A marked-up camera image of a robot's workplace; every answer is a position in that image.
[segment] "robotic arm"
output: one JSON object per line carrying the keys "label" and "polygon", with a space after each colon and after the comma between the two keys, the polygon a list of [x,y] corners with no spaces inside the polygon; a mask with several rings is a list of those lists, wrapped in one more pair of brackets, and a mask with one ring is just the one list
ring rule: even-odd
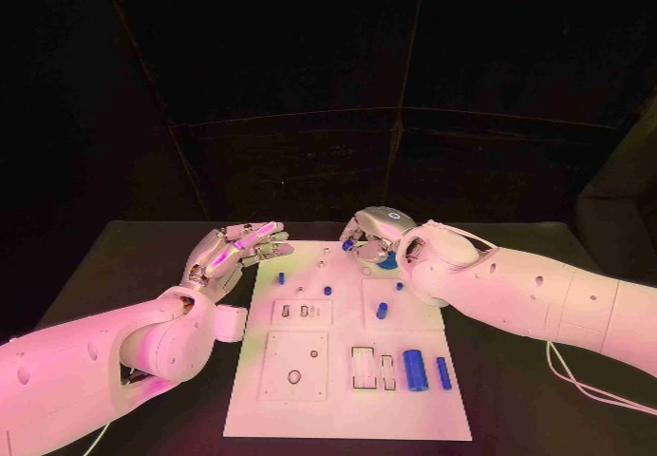
{"label": "robotic arm", "polygon": [[[367,243],[355,245],[366,234]],[[357,212],[342,248],[366,261],[396,253],[420,300],[448,303],[475,320],[540,340],[599,352],[657,376],[657,289],[494,246],[479,251],[458,229],[387,207]]]}
{"label": "robotic arm", "polygon": [[246,310],[214,303],[243,267],[291,254],[282,229],[269,222],[211,230],[180,285],[157,299],[0,346],[0,456],[70,443],[198,373],[214,338],[240,340]]}

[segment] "table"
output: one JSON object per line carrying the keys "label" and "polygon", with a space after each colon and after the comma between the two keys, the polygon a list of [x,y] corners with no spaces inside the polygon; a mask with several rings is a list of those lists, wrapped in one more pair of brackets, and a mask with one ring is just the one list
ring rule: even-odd
{"label": "table", "polygon": [[[38,328],[155,298],[178,283],[206,232],[227,224],[234,223],[109,222]],[[507,248],[597,271],[560,223],[453,226]],[[335,239],[342,224],[291,222],[286,231],[295,239]],[[221,302],[249,305],[255,277],[249,268]],[[443,318],[474,442],[223,438],[240,344],[216,342],[200,374],[112,423],[92,454],[657,454],[657,418],[587,399],[549,371],[543,342],[501,332],[453,308]],[[585,350],[563,347],[560,353],[579,381],[657,406],[657,380],[646,373]],[[95,437],[51,454],[79,456]]]}

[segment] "robotic hand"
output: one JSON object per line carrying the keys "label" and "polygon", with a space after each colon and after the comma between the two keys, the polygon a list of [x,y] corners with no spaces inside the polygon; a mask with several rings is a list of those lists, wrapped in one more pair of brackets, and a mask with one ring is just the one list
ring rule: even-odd
{"label": "robotic hand", "polygon": [[269,222],[211,230],[180,285],[157,299],[0,346],[0,456],[70,443],[198,373],[214,338],[240,340],[246,310],[214,303],[243,267],[291,254],[282,229]]}
{"label": "robotic hand", "polygon": [[657,289],[497,247],[432,220],[417,227],[389,207],[358,211],[340,240],[364,261],[396,254],[402,279],[426,304],[449,303],[495,328],[599,352],[657,376]]}

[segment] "black table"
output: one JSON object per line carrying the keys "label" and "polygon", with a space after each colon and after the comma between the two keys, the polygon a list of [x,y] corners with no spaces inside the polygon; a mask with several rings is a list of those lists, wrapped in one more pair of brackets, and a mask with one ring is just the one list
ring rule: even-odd
{"label": "black table", "polygon": [[[200,238],[226,224],[112,221],[47,309],[40,328],[157,297],[178,283]],[[501,246],[596,271],[559,223],[453,226]],[[332,222],[286,223],[295,239],[337,239],[341,230],[342,225]],[[249,268],[221,302],[249,305],[255,277],[256,268]],[[223,438],[240,344],[216,342],[197,377],[112,423],[92,454],[657,454],[657,418],[587,399],[549,371],[543,342],[498,331],[453,308],[443,310],[443,317],[472,442]],[[560,352],[582,382],[657,406],[654,377],[580,349],[563,347]],[[80,455],[95,436],[53,454]]]}

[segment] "white board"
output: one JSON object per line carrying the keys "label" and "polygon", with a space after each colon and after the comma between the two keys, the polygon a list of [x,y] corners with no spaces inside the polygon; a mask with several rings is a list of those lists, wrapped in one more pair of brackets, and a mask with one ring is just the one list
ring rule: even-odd
{"label": "white board", "polygon": [[[223,435],[472,440],[439,309],[407,287],[397,291],[397,270],[348,256],[338,242],[291,244],[291,256],[259,265]],[[374,316],[377,301],[389,304],[383,320]],[[283,305],[288,317],[278,315]],[[296,314],[301,306],[305,316]],[[423,355],[422,392],[409,391],[404,377],[402,353],[412,349]],[[440,386],[438,356],[448,364],[449,390]],[[354,388],[371,386],[371,375],[376,388]]]}

